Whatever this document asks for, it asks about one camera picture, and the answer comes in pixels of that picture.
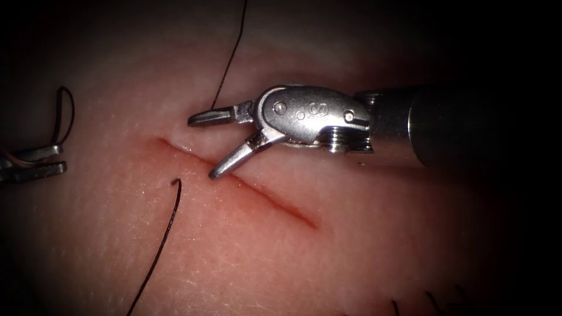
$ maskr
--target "forceps jaw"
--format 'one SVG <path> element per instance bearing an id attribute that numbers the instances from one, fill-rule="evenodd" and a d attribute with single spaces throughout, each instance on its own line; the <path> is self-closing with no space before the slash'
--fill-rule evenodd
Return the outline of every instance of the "forceps jaw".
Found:
<path id="1" fill-rule="evenodd" d="M 220 178 L 244 164 L 254 155 L 287 139 L 285 134 L 272 128 L 263 128 L 248 137 L 244 144 L 238 146 L 209 172 L 210 179 Z"/>
<path id="2" fill-rule="evenodd" d="M 50 157 L 63 152 L 61 144 L 13 152 L 16 159 L 29 163 L 32 167 L 14 166 L 8 159 L 0 158 L 0 183 L 24 183 L 56 176 L 67 171 L 66 162 L 44 163 Z"/>
<path id="3" fill-rule="evenodd" d="M 187 120 L 187 126 L 205 127 L 230 123 L 252 123 L 253 102 L 245 101 L 233 107 L 211 109 L 192 115 Z"/>

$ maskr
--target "black suture thread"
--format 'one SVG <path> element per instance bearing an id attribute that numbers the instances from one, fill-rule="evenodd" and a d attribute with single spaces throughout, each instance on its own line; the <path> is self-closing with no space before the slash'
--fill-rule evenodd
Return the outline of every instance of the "black suture thread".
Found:
<path id="1" fill-rule="evenodd" d="M 400 316 L 400 311 L 398 310 L 398 303 L 395 300 L 392 300 L 392 306 L 394 306 L 394 315 Z"/>
<path id="2" fill-rule="evenodd" d="M 68 138 L 68 136 L 70 135 L 70 131 L 72 130 L 72 125 L 74 124 L 74 113 L 75 113 L 75 106 L 74 106 L 74 97 L 72 96 L 72 93 L 70 92 L 70 90 L 65 87 L 65 86 L 61 86 L 59 87 L 59 89 L 57 89 L 57 105 L 56 105 L 56 117 L 55 117 L 55 122 L 54 122 L 54 131 L 53 131 L 53 137 L 51 138 L 51 144 L 54 145 L 57 143 L 57 140 L 59 139 L 59 133 L 60 133 L 60 125 L 61 125 L 61 118 L 62 118 L 62 112 L 63 112 L 63 91 L 66 92 L 68 94 L 68 97 L 70 98 L 70 107 L 71 107 L 71 114 L 70 114 L 70 123 L 68 124 L 68 129 L 66 130 L 66 133 L 64 134 L 63 139 L 60 141 L 60 143 L 64 143 L 66 141 L 66 139 Z"/>
<path id="3" fill-rule="evenodd" d="M 148 279 L 152 275 L 152 272 L 154 271 L 154 268 L 156 267 L 156 263 L 158 262 L 158 259 L 160 258 L 160 254 L 162 253 L 162 249 L 164 248 L 164 244 L 166 243 L 166 240 L 168 239 L 168 233 L 170 232 L 170 228 L 172 228 L 172 223 L 174 222 L 174 218 L 176 217 L 177 207 L 180 205 L 181 179 L 176 178 L 174 181 L 172 181 L 172 185 L 175 185 L 176 183 L 179 184 L 177 186 L 176 204 L 174 205 L 174 210 L 172 211 L 170 221 L 168 222 L 168 227 L 166 228 L 166 232 L 164 233 L 164 237 L 162 238 L 162 242 L 160 243 L 160 247 L 158 248 L 158 252 L 156 252 L 156 256 L 154 257 L 154 261 L 152 262 L 150 270 L 148 270 L 148 273 L 146 274 L 145 280 L 142 282 L 142 285 L 140 286 L 139 292 L 136 294 L 136 297 L 133 300 L 133 303 L 131 304 L 131 307 L 129 308 L 129 311 L 127 312 L 127 316 L 131 316 L 131 313 L 133 313 L 133 309 L 135 308 L 136 302 L 141 297 L 142 291 L 145 289 L 146 283 L 148 283 Z"/>
<path id="4" fill-rule="evenodd" d="M 248 4 L 248 0 L 244 0 L 244 8 L 242 9 L 242 22 L 240 23 L 240 32 L 238 33 L 238 39 L 236 40 L 236 44 L 234 44 L 234 49 L 232 50 L 232 54 L 230 55 L 230 59 L 228 60 L 227 68 L 224 70 L 224 74 L 222 75 L 221 84 L 218 85 L 217 94 L 215 95 L 215 99 L 213 100 L 213 104 L 211 104 L 211 109 L 215 107 L 217 103 L 218 94 L 221 93 L 222 85 L 224 83 L 224 79 L 227 77 L 228 69 L 230 68 L 230 64 L 232 63 L 232 59 L 234 59 L 234 53 L 236 53 L 236 49 L 238 48 L 238 43 L 240 43 L 240 39 L 242 38 L 242 32 L 244 31 L 244 18 L 246 16 L 246 6 Z"/>
<path id="5" fill-rule="evenodd" d="M 437 316 L 443 316 L 444 314 L 442 310 L 439 308 L 439 305 L 437 304 L 437 300 L 435 299 L 435 297 L 433 297 L 433 294 L 429 291 L 426 291 L 426 294 L 429 300 L 431 301 L 433 307 L 435 308 L 435 311 L 437 311 Z"/>

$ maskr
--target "screw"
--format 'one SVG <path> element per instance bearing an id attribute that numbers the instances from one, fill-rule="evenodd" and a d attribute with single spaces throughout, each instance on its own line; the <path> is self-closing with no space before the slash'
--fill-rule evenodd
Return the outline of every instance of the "screw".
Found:
<path id="1" fill-rule="evenodd" d="M 285 112 L 287 112 L 287 105 L 285 105 L 285 103 L 283 103 L 283 102 L 277 102 L 277 103 L 275 103 L 275 106 L 273 107 L 273 110 L 278 115 L 283 115 L 283 114 L 285 114 Z"/>
<path id="2" fill-rule="evenodd" d="M 351 123 L 354 117 L 355 116 L 353 115 L 353 112 L 351 112 L 350 110 L 344 112 L 344 119 L 346 122 Z"/>

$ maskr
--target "dark vignette background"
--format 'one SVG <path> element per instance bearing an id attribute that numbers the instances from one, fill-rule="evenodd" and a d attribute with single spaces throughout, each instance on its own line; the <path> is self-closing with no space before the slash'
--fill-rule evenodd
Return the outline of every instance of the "dark vignette background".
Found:
<path id="1" fill-rule="evenodd" d="M 252 9 L 252 2 L 249 0 L 248 10 Z M 529 91 L 537 80 L 533 70 L 537 68 L 537 60 L 543 57 L 543 52 L 540 48 L 542 30 L 538 32 L 534 24 L 541 15 L 536 13 L 535 9 L 545 9 L 523 5 L 517 7 L 513 3 L 504 5 L 475 1 L 455 1 L 448 4 L 395 2 L 392 5 L 384 2 L 347 3 L 373 10 L 386 10 L 401 22 L 423 30 L 438 40 L 460 77 L 510 85 L 515 91 Z M 4 107 L 11 101 L 6 97 L 8 92 L 13 87 L 25 86 L 26 83 L 18 78 L 18 71 L 26 62 L 49 60 L 60 43 L 79 38 L 81 29 L 87 27 L 88 21 L 104 19 L 109 15 L 112 18 L 107 21 L 111 23 L 115 21 L 115 17 L 144 12 L 155 5 L 173 7 L 174 3 L 53 1 L 4 5 L 0 11 L 0 114 L 5 113 Z M 228 58 L 229 50 L 229 47 L 225 48 L 225 58 Z M 54 92 L 53 99 L 46 100 L 46 104 L 52 105 L 54 111 L 52 103 Z M 514 111 L 519 111 L 517 106 L 514 106 Z M 6 122 L 6 118 L 2 118 L 0 122 Z M 514 137 L 521 139 L 521 143 L 531 140 L 521 130 L 515 130 L 513 133 Z M 2 146 L 18 146 L 11 140 L 11 134 L 9 126 L 0 126 Z M 528 150 L 522 149 L 522 157 Z M 520 229 L 520 236 L 514 241 L 514 247 L 520 250 L 520 258 L 514 260 L 512 266 L 506 267 L 511 271 L 512 278 L 505 280 L 505 295 L 498 297 L 495 311 L 559 308 L 557 302 L 560 272 L 558 261 L 554 258 L 560 247 L 556 235 L 558 227 L 555 227 L 555 222 L 551 220 L 556 207 L 547 206 L 546 196 L 550 195 L 547 189 L 542 192 L 542 197 L 535 196 L 531 191 L 531 187 L 535 186 L 535 179 L 531 177 L 531 165 L 534 160 L 525 161 L 526 164 L 514 166 L 515 172 L 498 184 L 501 194 L 510 196 L 515 206 L 512 216 L 506 216 L 505 225 L 516 225 Z M 2 212 L 21 211 L 5 209 L 2 205 L 0 209 Z M 47 314 L 35 296 L 30 286 L 31 282 L 26 280 L 23 271 L 19 270 L 13 259 L 14 253 L 8 250 L 6 244 L 8 241 L 3 238 L 0 241 L 0 306 L 4 309 L 4 314 Z"/>

